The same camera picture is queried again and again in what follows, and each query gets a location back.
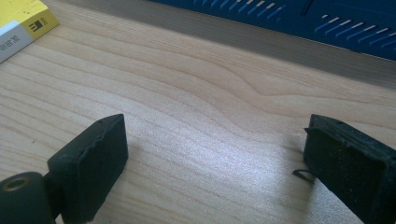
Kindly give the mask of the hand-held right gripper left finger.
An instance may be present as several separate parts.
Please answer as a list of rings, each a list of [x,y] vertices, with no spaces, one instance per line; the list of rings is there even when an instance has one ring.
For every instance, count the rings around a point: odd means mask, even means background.
[[[97,120],[48,160],[65,223],[94,219],[128,160],[124,116]]]

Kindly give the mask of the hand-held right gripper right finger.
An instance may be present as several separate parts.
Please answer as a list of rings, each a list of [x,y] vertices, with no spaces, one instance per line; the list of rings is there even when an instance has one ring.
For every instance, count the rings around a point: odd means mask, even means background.
[[[308,169],[364,224],[396,224],[396,149],[343,121],[313,114]]]

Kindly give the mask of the blue file rack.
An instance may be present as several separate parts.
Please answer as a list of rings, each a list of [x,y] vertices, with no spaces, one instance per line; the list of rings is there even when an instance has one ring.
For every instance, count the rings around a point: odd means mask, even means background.
[[[396,61],[396,0],[152,0]]]

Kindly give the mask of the yellow book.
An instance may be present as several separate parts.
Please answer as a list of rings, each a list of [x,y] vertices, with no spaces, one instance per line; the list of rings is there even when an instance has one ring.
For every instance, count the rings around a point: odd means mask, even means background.
[[[41,0],[0,0],[0,63],[58,25]]]

